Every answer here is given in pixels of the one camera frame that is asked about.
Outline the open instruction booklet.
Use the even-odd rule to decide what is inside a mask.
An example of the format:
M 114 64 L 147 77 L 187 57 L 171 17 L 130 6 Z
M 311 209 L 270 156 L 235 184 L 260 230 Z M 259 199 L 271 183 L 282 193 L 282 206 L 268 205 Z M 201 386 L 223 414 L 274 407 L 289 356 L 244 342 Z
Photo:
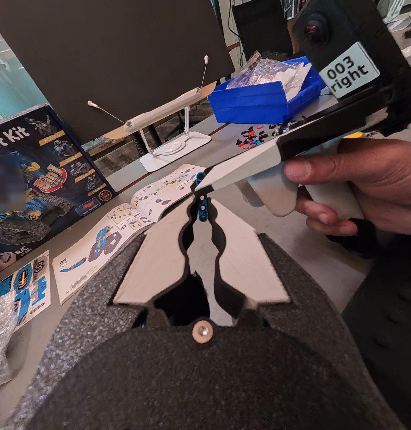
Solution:
M 83 288 L 132 239 L 191 193 L 201 166 L 183 164 L 140 188 L 130 202 L 113 208 L 75 244 L 52 261 L 60 304 Z

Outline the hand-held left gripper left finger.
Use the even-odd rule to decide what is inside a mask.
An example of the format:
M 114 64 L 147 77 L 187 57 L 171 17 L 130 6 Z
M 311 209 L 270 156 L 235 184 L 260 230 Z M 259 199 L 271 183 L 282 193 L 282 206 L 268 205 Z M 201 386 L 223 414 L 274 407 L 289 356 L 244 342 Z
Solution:
M 151 307 L 190 274 L 187 250 L 194 241 L 196 198 L 188 196 L 146 231 L 113 304 Z

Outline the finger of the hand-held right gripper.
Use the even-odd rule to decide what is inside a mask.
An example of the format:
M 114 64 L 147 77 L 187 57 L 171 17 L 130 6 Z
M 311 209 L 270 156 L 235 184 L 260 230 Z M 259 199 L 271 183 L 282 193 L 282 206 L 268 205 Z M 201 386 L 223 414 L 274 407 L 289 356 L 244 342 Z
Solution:
M 277 141 L 272 139 L 216 164 L 196 186 L 194 195 L 208 194 L 277 166 L 282 161 Z

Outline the blue beam with black pins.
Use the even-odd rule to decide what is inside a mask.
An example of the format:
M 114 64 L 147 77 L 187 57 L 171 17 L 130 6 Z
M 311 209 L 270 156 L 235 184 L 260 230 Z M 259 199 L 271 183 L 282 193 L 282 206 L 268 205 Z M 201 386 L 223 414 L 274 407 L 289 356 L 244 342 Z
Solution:
M 202 180 L 206 177 L 204 172 L 199 172 L 196 177 L 196 186 L 200 185 Z M 197 211 L 198 220 L 200 222 L 208 221 L 208 198 L 207 194 L 201 194 L 197 197 Z

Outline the pile of small building parts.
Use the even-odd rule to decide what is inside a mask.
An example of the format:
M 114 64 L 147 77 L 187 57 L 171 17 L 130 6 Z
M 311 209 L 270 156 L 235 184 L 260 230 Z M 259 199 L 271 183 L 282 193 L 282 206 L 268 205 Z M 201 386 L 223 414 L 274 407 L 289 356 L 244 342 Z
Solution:
M 284 123 L 251 125 L 240 132 L 240 137 L 237 137 L 235 144 L 245 150 L 253 148 L 286 133 L 290 126 L 297 122 L 296 119 L 291 119 Z

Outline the person's right hand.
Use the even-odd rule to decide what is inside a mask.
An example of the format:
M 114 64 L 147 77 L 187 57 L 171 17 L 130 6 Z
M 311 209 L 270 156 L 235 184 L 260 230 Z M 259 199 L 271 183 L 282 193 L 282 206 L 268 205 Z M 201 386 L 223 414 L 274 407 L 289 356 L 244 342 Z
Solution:
M 357 226 L 311 199 L 306 185 L 350 182 L 364 218 L 376 228 L 411 235 L 411 142 L 399 139 L 342 139 L 337 153 L 287 161 L 285 176 L 302 185 L 295 210 L 320 233 L 351 236 Z

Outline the blue sticker sheet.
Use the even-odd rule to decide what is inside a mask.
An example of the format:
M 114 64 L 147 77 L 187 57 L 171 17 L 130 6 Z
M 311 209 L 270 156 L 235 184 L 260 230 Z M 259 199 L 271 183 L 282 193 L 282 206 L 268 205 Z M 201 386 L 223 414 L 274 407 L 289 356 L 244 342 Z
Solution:
M 0 281 L 0 297 L 14 292 L 15 331 L 51 304 L 49 251 Z

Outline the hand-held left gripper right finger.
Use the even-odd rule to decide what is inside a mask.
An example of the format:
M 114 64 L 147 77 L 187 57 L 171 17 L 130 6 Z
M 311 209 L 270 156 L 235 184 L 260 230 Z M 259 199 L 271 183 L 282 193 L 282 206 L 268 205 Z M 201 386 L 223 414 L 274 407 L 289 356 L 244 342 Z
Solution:
M 231 317 L 244 309 L 289 304 L 291 298 L 259 234 L 213 198 L 208 199 L 215 260 L 214 297 Z

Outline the dark blue robot kit box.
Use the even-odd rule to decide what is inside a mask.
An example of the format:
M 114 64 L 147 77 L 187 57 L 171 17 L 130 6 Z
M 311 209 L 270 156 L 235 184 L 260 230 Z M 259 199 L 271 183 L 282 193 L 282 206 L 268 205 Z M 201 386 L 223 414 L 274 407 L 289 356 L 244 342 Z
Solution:
M 0 272 L 114 196 L 49 105 L 0 120 Z

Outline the blue plastic bin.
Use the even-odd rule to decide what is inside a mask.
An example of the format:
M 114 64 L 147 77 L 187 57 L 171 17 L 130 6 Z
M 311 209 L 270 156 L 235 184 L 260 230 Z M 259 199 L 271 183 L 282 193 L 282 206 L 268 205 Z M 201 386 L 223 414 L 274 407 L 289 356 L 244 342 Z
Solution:
M 285 62 L 295 61 L 310 63 L 306 57 Z M 284 123 L 318 99 L 326 87 L 312 64 L 302 86 L 288 93 L 284 92 L 280 82 L 227 89 L 230 81 L 217 86 L 208 96 L 219 123 Z

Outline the clear plastic bags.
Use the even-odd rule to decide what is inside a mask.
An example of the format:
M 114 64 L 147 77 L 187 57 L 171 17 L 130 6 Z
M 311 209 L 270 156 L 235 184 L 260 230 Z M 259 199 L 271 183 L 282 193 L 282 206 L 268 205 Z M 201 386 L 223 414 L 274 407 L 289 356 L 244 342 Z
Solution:
M 246 62 L 227 85 L 227 89 L 237 89 L 266 83 L 280 82 L 285 93 L 295 88 L 299 89 L 311 64 L 304 61 L 294 63 L 280 62 L 273 59 L 253 58 Z

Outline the clear bag of parts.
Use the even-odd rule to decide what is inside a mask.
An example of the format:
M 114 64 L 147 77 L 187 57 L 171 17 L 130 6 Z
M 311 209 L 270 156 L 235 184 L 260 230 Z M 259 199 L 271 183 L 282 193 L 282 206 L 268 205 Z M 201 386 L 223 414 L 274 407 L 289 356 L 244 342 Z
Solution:
M 6 351 L 17 324 L 17 315 L 13 308 L 14 298 L 14 292 L 0 297 L 0 385 L 11 379 Z

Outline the dark dimpled mat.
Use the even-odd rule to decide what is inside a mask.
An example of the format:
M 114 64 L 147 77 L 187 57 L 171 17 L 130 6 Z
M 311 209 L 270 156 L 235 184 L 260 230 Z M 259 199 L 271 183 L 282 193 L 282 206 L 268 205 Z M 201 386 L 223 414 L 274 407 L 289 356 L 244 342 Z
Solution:
M 377 257 L 342 312 L 375 385 L 411 429 L 411 235 Z

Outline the grey desk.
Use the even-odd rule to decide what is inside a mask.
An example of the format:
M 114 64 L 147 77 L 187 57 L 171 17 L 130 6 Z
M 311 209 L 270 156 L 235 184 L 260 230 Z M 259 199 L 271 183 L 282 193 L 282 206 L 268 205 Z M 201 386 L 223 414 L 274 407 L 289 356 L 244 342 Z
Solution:
M 203 344 L 194 323 L 210 321 L 193 302 L 185 325 L 112 304 L 140 235 L 72 302 L 1 429 L 374 429 L 374 384 L 339 312 L 271 238 L 255 238 L 288 304 L 211 324 Z

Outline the black partition panel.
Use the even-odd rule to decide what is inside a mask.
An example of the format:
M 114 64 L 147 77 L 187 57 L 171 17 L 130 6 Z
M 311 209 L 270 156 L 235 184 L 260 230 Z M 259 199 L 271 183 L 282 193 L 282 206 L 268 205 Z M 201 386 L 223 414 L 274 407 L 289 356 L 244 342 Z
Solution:
M 0 0 L 0 33 L 87 143 L 234 72 L 208 0 Z

